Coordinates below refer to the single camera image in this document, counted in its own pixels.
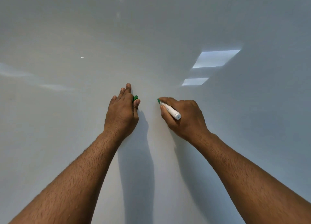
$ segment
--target white wall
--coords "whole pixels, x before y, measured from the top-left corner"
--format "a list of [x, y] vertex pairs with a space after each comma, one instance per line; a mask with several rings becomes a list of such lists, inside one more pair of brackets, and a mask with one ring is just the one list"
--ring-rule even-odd
[[[93, 223], [243, 223], [209, 164], [166, 127], [159, 96], [196, 100], [213, 133], [311, 201], [310, 4], [0, 0], [2, 222], [96, 138], [127, 82], [140, 121]], [[217, 71], [191, 69], [202, 51], [236, 48]], [[209, 79], [181, 86], [189, 77]]]

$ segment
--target whiteboard marker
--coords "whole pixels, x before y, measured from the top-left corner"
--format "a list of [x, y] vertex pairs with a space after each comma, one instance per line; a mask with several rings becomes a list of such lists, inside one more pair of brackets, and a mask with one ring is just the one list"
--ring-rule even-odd
[[173, 109], [171, 106], [167, 105], [166, 103], [161, 102], [158, 99], [159, 104], [163, 105], [167, 111], [170, 113], [170, 115], [173, 116], [173, 118], [175, 118], [176, 120], [181, 119], [181, 114], [179, 112], [177, 112], [175, 109]]

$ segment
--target green marker cap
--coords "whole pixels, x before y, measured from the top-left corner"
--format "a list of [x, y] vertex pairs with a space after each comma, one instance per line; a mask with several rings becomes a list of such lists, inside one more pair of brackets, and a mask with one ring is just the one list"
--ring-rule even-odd
[[133, 98], [133, 103], [134, 103], [134, 101], [137, 100], [137, 99], [138, 99], [138, 96], [134, 96], [134, 98]]

